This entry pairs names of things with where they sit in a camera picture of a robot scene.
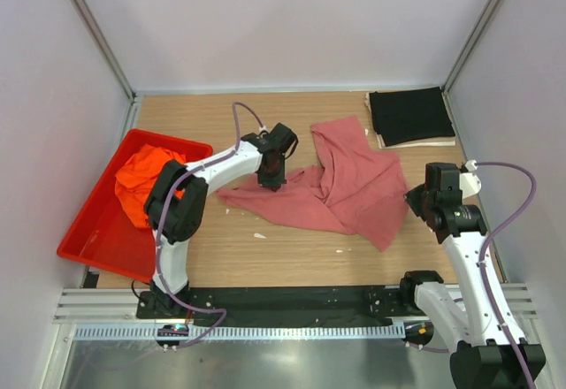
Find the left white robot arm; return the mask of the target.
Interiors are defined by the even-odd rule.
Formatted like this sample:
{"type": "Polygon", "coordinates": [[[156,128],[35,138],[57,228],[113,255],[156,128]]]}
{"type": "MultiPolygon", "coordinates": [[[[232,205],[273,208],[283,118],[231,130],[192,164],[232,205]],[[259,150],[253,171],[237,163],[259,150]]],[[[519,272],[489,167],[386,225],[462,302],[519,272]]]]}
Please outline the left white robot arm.
{"type": "Polygon", "coordinates": [[[188,304],[186,271],[190,239],[203,221],[207,197],[234,180],[254,174],[262,188],[277,191],[286,184],[285,162],[298,137],[278,123],[272,130],[240,136],[229,149],[201,161],[167,162],[144,205],[156,243],[149,290],[167,309],[188,304]]]}

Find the pink polo t shirt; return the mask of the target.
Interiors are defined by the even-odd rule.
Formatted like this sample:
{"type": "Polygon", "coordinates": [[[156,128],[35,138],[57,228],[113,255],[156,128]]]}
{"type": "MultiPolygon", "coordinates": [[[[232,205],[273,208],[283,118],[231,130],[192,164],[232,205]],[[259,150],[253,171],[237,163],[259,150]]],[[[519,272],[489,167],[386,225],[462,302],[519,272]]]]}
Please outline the pink polo t shirt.
{"type": "Polygon", "coordinates": [[[371,149],[355,116],[316,123],[310,131],[317,165],[288,173],[276,192],[251,176],[237,188],[219,189],[218,198],[275,225],[359,234],[388,249],[408,212],[399,157],[371,149]]]}

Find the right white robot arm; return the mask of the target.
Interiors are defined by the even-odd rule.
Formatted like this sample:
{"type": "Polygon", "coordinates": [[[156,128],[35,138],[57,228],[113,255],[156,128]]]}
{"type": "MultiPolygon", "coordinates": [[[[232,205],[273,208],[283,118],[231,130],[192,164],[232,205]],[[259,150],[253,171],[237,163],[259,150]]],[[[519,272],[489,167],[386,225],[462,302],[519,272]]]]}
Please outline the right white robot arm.
{"type": "Polygon", "coordinates": [[[452,263],[462,299],[450,296],[435,271],[406,272],[401,298],[425,313],[444,341],[455,387],[533,388],[547,361],[543,347],[528,342],[504,296],[489,252],[498,231],[488,231],[480,209],[463,202],[481,189],[479,166],[429,163],[424,183],[405,194],[452,263]]]}

